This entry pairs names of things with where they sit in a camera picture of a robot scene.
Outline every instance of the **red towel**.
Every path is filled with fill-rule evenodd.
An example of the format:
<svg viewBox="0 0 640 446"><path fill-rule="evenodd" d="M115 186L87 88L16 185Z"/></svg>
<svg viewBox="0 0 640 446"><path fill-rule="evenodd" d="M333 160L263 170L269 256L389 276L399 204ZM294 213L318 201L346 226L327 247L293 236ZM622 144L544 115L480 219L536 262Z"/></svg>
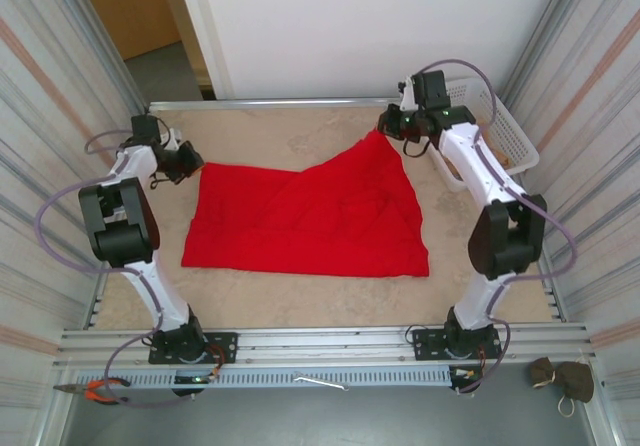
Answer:
<svg viewBox="0 0 640 446"><path fill-rule="evenodd" d="M428 276L422 214L378 132L302 172L207 163L182 266Z"/></svg>

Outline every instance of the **pliers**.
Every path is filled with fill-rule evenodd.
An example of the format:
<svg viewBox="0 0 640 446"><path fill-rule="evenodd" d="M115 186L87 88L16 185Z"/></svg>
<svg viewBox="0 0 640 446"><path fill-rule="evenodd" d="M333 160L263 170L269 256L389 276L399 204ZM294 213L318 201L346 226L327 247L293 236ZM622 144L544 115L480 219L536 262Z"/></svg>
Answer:
<svg viewBox="0 0 640 446"><path fill-rule="evenodd" d="M122 378L109 378L109 384L120 384L122 386L131 386L131 383ZM89 384L60 384L54 386L53 389L62 391L64 393L71 394L84 394L84 397L95 401L98 404L104 404L105 406L112 406L118 404L118 401L114 401L112 398L106 398L96 393L96 389L104 386L104 379L98 381L90 381ZM128 398L120 398L122 401L127 401Z"/></svg>

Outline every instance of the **corrugated metal wall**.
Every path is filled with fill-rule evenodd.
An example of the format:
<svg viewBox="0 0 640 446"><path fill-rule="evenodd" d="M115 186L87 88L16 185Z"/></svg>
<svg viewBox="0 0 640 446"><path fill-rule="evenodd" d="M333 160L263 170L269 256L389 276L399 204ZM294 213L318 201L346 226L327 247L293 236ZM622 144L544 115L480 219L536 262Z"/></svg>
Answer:
<svg viewBox="0 0 640 446"><path fill-rule="evenodd" d="M629 444L640 444L639 31L640 0L572 0L511 103L540 152L525 184L577 238L557 288L590 327ZM563 236L545 240L564 264Z"/></svg>
<svg viewBox="0 0 640 446"><path fill-rule="evenodd" d="M138 109L107 71L72 0L0 0L0 444L25 444L48 391L63 328L78 328L96 278L51 260L32 222L45 198L104 174L108 156L85 156L95 133L126 127ZM77 198L45 217L50 242L91 264Z"/></svg>

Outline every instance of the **perforated rail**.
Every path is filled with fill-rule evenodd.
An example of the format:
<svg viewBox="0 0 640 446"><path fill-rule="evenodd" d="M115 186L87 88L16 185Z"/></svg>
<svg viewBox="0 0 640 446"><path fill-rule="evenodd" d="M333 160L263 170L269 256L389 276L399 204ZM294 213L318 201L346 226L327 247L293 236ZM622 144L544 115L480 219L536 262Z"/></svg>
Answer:
<svg viewBox="0 0 640 446"><path fill-rule="evenodd" d="M176 375L204 376L208 370L113 370L111 376L131 382L136 389L192 388L192 384L176 384ZM102 379L102 371L84 371L78 381L88 383ZM449 367L420 365L402 367L343 367L343 368L223 368L218 379L199 387L208 388L286 388L323 387L307 382L294 381L296 375L313 377L348 385L360 386L451 386Z"/></svg>

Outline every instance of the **gray floor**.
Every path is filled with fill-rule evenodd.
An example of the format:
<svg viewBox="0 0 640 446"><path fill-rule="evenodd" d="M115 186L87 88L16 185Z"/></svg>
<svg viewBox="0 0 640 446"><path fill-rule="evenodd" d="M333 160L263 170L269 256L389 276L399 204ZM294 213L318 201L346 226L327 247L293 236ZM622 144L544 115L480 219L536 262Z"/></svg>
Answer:
<svg viewBox="0 0 640 446"><path fill-rule="evenodd" d="M195 74L182 43L125 61L147 103L152 101L202 101Z"/></svg>
<svg viewBox="0 0 640 446"><path fill-rule="evenodd" d="M171 397L146 392L140 401ZM243 389L203 392L173 408L132 410L78 399L63 444L587 446L586 414L562 418L555 387L532 390L505 365L475 398L447 388Z"/></svg>

